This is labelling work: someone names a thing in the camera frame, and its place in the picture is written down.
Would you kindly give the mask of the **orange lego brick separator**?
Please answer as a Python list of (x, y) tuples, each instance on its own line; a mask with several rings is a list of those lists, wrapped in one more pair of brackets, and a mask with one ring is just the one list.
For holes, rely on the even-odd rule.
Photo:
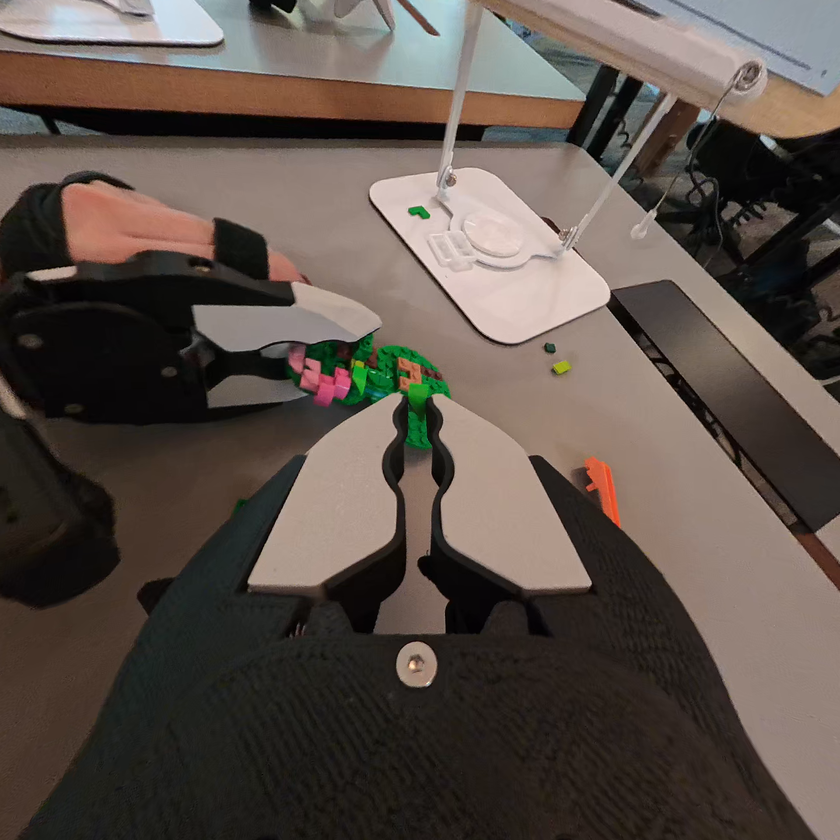
[(588, 479), (586, 491), (594, 492), (597, 495), (603, 514), (618, 528), (621, 528), (622, 523), (611, 467), (606, 462), (591, 456), (584, 461), (584, 470)]

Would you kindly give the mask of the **black and white device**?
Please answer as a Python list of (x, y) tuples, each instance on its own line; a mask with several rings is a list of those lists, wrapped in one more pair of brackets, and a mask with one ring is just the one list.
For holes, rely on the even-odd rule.
[(383, 25), (388, 32), (396, 27), (391, 1), (248, 1), (248, 7), (261, 14), (277, 11), (290, 16), (299, 13), (305, 21), (317, 25), (344, 23), (361, 7), (364, 10), (361, 14), (368, 23), (376, 19), (376, 25)]

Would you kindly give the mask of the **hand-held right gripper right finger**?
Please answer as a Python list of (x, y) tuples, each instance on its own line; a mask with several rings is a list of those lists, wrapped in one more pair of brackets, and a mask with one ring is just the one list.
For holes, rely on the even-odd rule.
[(445, 395), (428, 398), (426, 419), (434, 547), (512, 595), (588, 592), (592, 579), (526, 450)]

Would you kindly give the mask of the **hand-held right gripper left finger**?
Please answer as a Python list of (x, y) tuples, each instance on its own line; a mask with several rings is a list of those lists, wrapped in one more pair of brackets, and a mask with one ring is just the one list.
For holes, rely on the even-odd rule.
[(397, 534), (385, 453), (399, 442), (391, 394), (310, 447), (247, 580), (249, 592), (318, 599)]

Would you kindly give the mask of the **grey table with wooden edge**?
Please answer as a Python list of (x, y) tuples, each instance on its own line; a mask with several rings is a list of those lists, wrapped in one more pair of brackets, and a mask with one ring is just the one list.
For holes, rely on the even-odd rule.
[(223, 30), (212, 48), (48, 45), (2, 35), (5, 107), (439, 125), (448, 116), (465, 2), (395, 2), (395, 29), (359, 7), (344, 23), (201, 2)]
[(839, 126), (838, 1), (643, 1), (674, 22), (751, 56), (769, 72), (760, 98), (723, 109), (726, 118), (775, 139)]

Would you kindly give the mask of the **black office chair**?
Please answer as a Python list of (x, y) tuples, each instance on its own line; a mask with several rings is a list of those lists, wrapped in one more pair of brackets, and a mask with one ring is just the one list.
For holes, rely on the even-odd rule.
[(718, 281), (807, 373), (838, 385), (838, 289), (819, 291), (838, 280), (838, 243), (813, 247), (825, 223), (838, 236), (839, 130), (785, 140), (714, 119), (687, 149)]

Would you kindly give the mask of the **white desk stand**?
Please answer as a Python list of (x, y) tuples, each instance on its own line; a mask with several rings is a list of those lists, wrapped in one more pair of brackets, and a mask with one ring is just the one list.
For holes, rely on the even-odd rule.
[[(718, 106), (748, 102), (767, 86), (768, 69), (700, 30), (650, 17), (615, 2), (523, 2), (525, 8), (598, 46), (619, 48)], [(575, 250), (583, 232), (673, 107), (667, 91), (611, 180), (582, 220), (555, 232), (496, 175), (454, 166), (455, 141), (476, 53), (482, 2), (468, 2), (453, 98), (436, 172), (371, 185), (374, 208), (436, 279), (471, 325), (489, 340), (516, 345), (602, 308), (611, 296), (602, 276)], [(409, 216), (423, 205), (428, 220)]]
[(1, 31), (56, 45), (209, 48), (224, 41), (194, 1), (2, 1)]

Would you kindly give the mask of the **green lego plate build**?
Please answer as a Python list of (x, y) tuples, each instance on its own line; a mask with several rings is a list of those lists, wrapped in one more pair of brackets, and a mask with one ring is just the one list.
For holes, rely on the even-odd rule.
[[(451, 396), (442, 372), (419, 352), (406, 346), (374, 346), (370, 334), (360, 341), (291, 343), (287, 366), (295, 385), (320, 406), (377, 403), (392, 394), (407, 398), (411, 382), (424, 382), (429, 396)], [(410, 407), (406, 445), (430, 449), (426, 420), (418, 422)]]

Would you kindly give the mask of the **brown wooden stick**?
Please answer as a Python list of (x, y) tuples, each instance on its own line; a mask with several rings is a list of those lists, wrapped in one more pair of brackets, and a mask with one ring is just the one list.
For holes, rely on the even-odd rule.
[(439, 32), (436, 27), (427, 19), (427, 17), (410, 1), (399, 0), (396, 1), (400, 7), (406, 11), (410, 17), (417, 22), (421, 29), (433, 37), (438, 37)]

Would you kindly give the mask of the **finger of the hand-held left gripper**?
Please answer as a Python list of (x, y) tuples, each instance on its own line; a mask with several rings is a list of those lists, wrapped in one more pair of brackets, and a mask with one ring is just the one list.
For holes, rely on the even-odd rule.
[(286, 358), (215, 358), (206, 365), (209, 409), (288, 403), (308, 396), (288, 372)]
[(192, 307), (196, 331), (221, 350), (243, 353), (278, 343), (353, 343), (374, 333), (382, 319), (365, 305), (299, 282), (288, 306), (201, 304)]

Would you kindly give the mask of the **person's left hand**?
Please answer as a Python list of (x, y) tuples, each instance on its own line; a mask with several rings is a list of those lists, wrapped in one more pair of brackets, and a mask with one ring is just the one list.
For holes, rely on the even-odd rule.
[(210, 259), (257, 279), (311, 285), (288, 257), (247, 227), (206, 220), (102, 181), (66, 186), (60, 208), (65, 247), (58, 268), (117, 265), (146, 251), (164, 251)]

